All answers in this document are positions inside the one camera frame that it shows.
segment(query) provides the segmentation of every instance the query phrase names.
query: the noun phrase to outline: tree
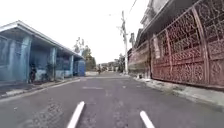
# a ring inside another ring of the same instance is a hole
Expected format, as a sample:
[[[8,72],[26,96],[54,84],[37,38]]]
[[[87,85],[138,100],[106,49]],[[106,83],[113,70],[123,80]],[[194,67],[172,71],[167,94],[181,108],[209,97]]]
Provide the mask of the tree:
[[[85,46],[83,52],[82,52],[82,56],[85,58],[86,60],[86,70],[93,70],[96,67],[96,60],[94,57],[92,57],[91,55],[91,49],[88,47],[88,45]]]
[[[76,53],[80,53],[84,48],[84,45],[85,45],[85,41],[84,39],[82,39],[82,42],[80,41],[81,38],[78,37],[78,39],[76,40],[76,44],[74,45],[74,51]]]
[[[125,67],[125,57],[122,54],[119,55],[118,65],[118,71],[123,72]]]

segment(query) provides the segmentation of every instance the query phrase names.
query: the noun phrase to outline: fence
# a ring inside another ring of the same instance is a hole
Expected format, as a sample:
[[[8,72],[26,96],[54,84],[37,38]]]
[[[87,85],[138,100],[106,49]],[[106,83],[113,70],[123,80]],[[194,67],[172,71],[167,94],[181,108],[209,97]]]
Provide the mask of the fence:
[[[150,48],[154,79],[223,88],[224,1],[198,1],[151,38]]]

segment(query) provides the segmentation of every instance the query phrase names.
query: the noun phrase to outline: asphalt road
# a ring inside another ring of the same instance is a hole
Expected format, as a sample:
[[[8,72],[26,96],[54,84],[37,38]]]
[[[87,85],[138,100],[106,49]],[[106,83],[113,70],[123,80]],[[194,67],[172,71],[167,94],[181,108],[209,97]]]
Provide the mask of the asphalt road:
[[[86,107],[78,128],[144,128],[141,110],[156,128],[224,127],[222,112],[113,73],[0,101],[0,127],[65,128],[80,101]]]

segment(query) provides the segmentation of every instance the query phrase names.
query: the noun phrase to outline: curb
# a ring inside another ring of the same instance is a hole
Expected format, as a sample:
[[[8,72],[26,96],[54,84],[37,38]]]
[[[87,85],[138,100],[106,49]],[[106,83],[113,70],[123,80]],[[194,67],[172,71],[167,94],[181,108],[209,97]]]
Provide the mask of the curb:
[[[65,84],[65,83],[68,83],[68,82],[71,82],[71,81],[75,81],[75,80],[78,80],[78,79],[72,79],[72,80],[67,80],[67,81],[55,82],[55,83],[49,84],[48,86],[45,86],[45,87],[38,86],[38,87],[31,88],[29,90],[23,90],[20,93],[15,93],[15,94],[12,94],[12,95],[0,95],[0,100],[1,99],[6,99],[6,98],[9,98],[9,97],[18,96],[18,95],[21,95],[21,94],[24,94],[24,93],[29,93],[29,92],[42,90],[42,89],[49,88],[49,87],[56,86],[56,85],[60,85],[60,84]]]
[[[200,103],[200,104],[206,105],[206,106],[208,106],[212,109],[215,109],[217,111],[224,112],[224,106],[220,105],[216,102],[212,102],[210,100],[206,100],[206,99],[203,99],[203,98],[194,97],[192,95],[187,95],[187,94],[182,93],[181,91],[174,90],[174,89],[166,89],[166,88],[162,88],[162,87],[156,87],[155,85],[150,86],[150,85],[147,84],[148,82],[145,82],[141,79],[134,78],[134,80],[139,81],[139,82],[143,82],[143,83],[146,84],[147,87],[150,87],[152,89],[156,89],[156,90],[159,90],[161,92],[169,92],[172,95],[175,95],[175,96],[178,96],[178,97],[181,97],[181,98],[185,98],[185,99],[187,99],[189,101],[192,101],[194,103]]]
[[[185,98],[185,99],[190,100],[190,101],[195,102],[195,103],[204,104],[204,105],[206,105],[206,106],[208,106],[212,109],[224,112],[224,106],[216,104],[215,102],[211,102],[209,100],[205,100],[205,99],[197,98],[197,97],[194,97],[194,96],[182,94],[181,92],[178,92],[178,91],[175,91],[175,90],[173,90],[172,92],[173,92],[174,95],[176,95],[178,97]]]

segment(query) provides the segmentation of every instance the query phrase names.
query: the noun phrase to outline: metal gate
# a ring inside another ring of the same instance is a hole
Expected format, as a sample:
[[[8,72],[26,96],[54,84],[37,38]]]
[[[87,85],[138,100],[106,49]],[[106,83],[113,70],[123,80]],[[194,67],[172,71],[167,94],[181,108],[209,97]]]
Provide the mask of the metal gate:
[[[224,87],[224,0],[198,1],[150,45],[154,79]]]

